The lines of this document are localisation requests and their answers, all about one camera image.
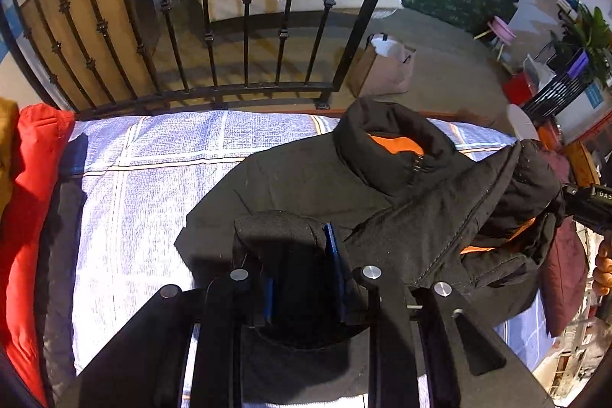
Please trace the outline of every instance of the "paper bag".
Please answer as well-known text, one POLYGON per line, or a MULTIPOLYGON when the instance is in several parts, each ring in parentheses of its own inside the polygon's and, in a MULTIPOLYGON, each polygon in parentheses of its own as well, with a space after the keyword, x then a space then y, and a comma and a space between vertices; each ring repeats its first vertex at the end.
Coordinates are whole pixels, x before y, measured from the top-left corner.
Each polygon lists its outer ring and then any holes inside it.
POLYGON ((385 33, 368 37, 365 53, 351 69, 347 85, 355 97, 408 90, 416 50, 385 33))

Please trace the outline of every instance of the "human hand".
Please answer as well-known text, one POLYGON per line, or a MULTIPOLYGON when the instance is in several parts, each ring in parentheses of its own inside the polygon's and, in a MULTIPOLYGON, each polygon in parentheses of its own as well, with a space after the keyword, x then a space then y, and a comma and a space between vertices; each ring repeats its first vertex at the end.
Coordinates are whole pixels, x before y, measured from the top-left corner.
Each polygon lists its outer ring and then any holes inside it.
POLYGON ((607 231, 599 245, 593 270, 593 291, 598 296, 606 296, 612 288, 612 231, 607 231))

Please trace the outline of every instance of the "red pillow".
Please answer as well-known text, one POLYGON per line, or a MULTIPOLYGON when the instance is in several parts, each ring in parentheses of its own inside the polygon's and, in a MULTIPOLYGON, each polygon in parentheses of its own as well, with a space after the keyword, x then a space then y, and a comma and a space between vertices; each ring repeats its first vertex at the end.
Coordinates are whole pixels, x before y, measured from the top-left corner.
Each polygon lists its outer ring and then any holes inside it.
MULTIPOLYGON (((543 151, 557 178, 567 183, 570 164, 565 156, 543 151)), ((589 265, 571 217, 557 229, 540 271, 542 304, 552 337, 560 336, 582 304, 589 265)))
POLYGON ((0 225, 0 341, 17 373, 44 406, 34 327, 39 235, 74 114, 46 104, 24 108, 13 142, 13 196, 0 225))

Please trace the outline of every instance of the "blue and white plaid fabric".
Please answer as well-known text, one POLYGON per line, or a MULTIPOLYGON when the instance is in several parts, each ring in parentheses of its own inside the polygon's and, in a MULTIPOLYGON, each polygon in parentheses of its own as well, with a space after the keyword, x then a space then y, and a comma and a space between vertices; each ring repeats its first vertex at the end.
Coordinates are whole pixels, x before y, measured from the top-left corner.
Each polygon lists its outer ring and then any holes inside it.
MULTIPOLYGON (((474 125, 432 122, 476 161, 515 140, 474 125)), ((86 194, 73 296, 77 372, 162 286, 192 288, 174 240, 186 215, 229 170, 249 154, 328 133, 336 123, 312 115, 212 111, 76 124, 60 170, 81 178, 86 194)), ((530 369, 553 342, 539 296, 498 333, 530 369)), ((188 374, 185 401, 190 385, 188 374)), ((362 406, 363 399, 342 403, 362 406)))

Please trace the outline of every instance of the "silver screw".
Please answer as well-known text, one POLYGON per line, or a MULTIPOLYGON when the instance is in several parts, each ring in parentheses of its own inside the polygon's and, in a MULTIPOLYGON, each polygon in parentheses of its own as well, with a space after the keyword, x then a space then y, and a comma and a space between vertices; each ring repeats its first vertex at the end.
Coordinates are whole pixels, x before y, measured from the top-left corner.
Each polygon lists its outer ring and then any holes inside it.
POLYGON ((249 277, 249 273, 244 268, 237 268, 229 273, 229 277, 234 282, 241 282, 249 277))
POLYGON ((436 294, 439 294, 444 298, 453 292, 453 288, 451 288, 451 286, 449 286, 446 282, 436 282, 436 284, 433 286, 433 290, 436 291, 436 294))
POLYGON ((163 286, 163 288, 160 289, 159 291, 159 295, 163 298, 173 298, 174 296, 176 296, 177 294, 179 294, 179 286, 175 286, 174 284, 168 284, 167 286, 163 286))
POLYGON ((366 279, 376 280, 383 273, 380 268, 375 267, 374 265, 366 265, 361 269, 361 273, 366 279))

